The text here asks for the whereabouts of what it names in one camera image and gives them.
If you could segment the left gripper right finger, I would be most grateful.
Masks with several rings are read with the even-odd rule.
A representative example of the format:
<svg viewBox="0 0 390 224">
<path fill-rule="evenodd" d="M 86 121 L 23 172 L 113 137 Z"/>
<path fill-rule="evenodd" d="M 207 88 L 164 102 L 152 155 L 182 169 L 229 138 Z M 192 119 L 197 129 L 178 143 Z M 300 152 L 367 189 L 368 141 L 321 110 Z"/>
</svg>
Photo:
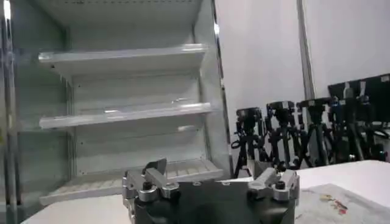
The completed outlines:
<svg viewBox="0 0 390 224">
<path fill-rule="evenodd" d="M 253 178 L 247 184 L 250 200 L 271 198 L 279 202 L 299 202 L 300 176 L 295 170 L 279 172 L 269 163 L 250 160 L 249 172 Z"/>
</svg>

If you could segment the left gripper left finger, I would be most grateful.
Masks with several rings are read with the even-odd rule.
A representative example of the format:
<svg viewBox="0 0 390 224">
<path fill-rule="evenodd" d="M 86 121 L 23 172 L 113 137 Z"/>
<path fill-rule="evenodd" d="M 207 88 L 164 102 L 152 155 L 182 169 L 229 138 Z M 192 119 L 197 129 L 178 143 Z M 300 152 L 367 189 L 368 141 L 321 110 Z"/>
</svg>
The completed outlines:
<svg viewBox="0 0 390 224">
<path fill-rule="evenodd" d="M 127 170 L 122 178 L 122 198 L 129 202 L 138 198 L 142 202 L 153 202 L 158 198 L 177 200 L 180 185 L 165 177 L 167 159 L 162 158 L 146 164 L 142 170 Z"/>
</svg>

